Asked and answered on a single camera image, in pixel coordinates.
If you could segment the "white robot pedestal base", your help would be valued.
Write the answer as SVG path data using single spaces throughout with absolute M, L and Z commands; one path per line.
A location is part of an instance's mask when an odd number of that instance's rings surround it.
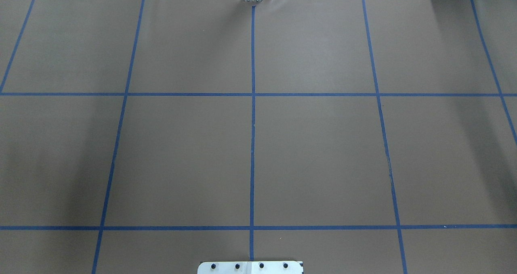
M 303 274 L 302 261 L 207 261 L 198 274 Z

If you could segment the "brown paper table cover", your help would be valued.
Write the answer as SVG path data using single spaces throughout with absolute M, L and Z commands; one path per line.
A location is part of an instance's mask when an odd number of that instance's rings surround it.
M 515 274 L 516 0 L 1 0 L 2 274 Z

